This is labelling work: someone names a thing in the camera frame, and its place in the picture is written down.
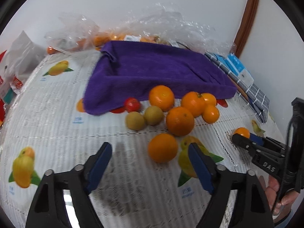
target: gray checkered cloth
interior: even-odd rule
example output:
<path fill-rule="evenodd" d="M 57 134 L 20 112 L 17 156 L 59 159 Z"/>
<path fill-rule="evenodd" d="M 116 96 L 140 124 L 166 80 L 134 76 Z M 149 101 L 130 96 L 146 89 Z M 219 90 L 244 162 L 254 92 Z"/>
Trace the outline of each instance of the gray checkered cloth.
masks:
<path fill-rule="evenodd" d="M 227 68 L 221 61 L 217 59 L 216 55 L 206 52 L 205 56 L 207 56 L 215 65 L 218 66 L 219 69 L 226 73 L 240 86 L 240 88 L 244 90 L 249 98 L 249 102 L 245 99 L 245 97 L 242 96 L 240 92 L 238 92 L 238 94 L 247 102 L 247 105 L 251 107 L 258 120 L 261 123 L 267 122 L 270 103 L 268 97 L 255 84 L 247 87 L 233 72 L 231 72 L 229 68 Z"/>

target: metal bolt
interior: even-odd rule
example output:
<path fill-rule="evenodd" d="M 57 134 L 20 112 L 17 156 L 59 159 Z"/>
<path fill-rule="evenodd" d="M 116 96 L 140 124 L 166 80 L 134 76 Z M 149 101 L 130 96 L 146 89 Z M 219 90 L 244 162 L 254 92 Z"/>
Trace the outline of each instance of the metal bolt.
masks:
<path fill-rule="evenodd" d="M 247 171 L 247 174 L 250 175 L 250 176 L 254 176 L 255 175 L 255 172 L 253 170 L 248 170 Z"/>
<path fill-rule="evenodd" d="M 224 165 L 222 165 L 222 164 L 219 164 L 216 168 L 217 168 L 218 170 L 221 170 L 221 171 L 226 170 L 226 166 L 224 166 Z"/>
<path fill-rule="evenodd" d="M 46 170 L 46 172 L 44 173 L 46 176 L 49 176 L 51 174 L 53 174 L 53 170 Z"/>
<path fill-rule="evenodd" d="M 84 166 L 82 164 L 78 164 L 74 167 L 75 171 L 80 171 L 84 168 Z"/>

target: plastic bag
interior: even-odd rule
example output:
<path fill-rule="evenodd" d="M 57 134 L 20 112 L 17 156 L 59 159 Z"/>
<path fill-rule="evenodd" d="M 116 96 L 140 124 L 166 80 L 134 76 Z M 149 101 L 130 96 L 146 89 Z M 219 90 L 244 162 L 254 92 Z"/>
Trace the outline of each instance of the plastic bag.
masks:
<path fill-rule="evenodd" d="M 52 49 L 69 53 L 94 47 L 93 39 L 99 30 L 94 21 L 76 13 L 61 13 L 59 19 L 65 27 L 45 35 Z"/>
<path fill-rule="evenodd" d="M 9 83 L 12 90 L 18 94 L 45 54 L 45 50 L 35 45 L 22 31 L 2 59 L 1 65 L 5 67 L 1 68 L 0 72 L 3 72 L 1 75 L 4 82 Z"/>
<path fill-rule="evenodd" d="M 185 47 L 202 54 L 208 51 L 222 56 L 227 56 L 233 48 L 232 41 L 216 40 L 214 28 L 185 20 L 173 4 L 156 4 L 138 14 L 129 17 L 125 26 L 97 35 L 95 46 L 107 40 L 127 40 Z"/>

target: purple towel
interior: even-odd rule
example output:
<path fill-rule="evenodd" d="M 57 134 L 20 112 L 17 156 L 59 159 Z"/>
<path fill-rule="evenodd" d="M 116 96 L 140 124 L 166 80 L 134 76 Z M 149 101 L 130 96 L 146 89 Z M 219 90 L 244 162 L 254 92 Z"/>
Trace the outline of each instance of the purple towel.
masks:
<path fill-rule="evenodd" d="M 85 110 L 92 115 L 122 107 L 129 97 L 148 100 L 149 91 L 157 85 L 171 88 L 175 98 L 195 91 L 226 99 L 237 90 L 207 57 L 190 50 L 110 41 L 101 52 L 84 96 Z"/>

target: white wall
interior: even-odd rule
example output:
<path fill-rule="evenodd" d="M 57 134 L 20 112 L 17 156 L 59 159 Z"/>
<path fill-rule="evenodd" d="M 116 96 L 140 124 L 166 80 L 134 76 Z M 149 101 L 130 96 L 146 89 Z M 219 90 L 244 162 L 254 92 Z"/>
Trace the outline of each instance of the white wall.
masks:
<path fill-rule="evenodd" d="M 260 0 L 240 60 L 270 98 L 270 113 L 286 136 L 291 102 L 304 98 L 304 42 L 273 0 Z"/>
<path fill-rule="evenodd" d="M 214 27 L 223 41 L 234 40 L 247 0 L 27 0 L 0 36 L 0 51 L 7 49 L 24 30 L 36 43 L 47 46 L 47 31 L 62 27 L 61 11 L 82 13 L 102 29 L 119 25 L 131 10 L 153 3 L 175 3 L 188 20 Z"/>

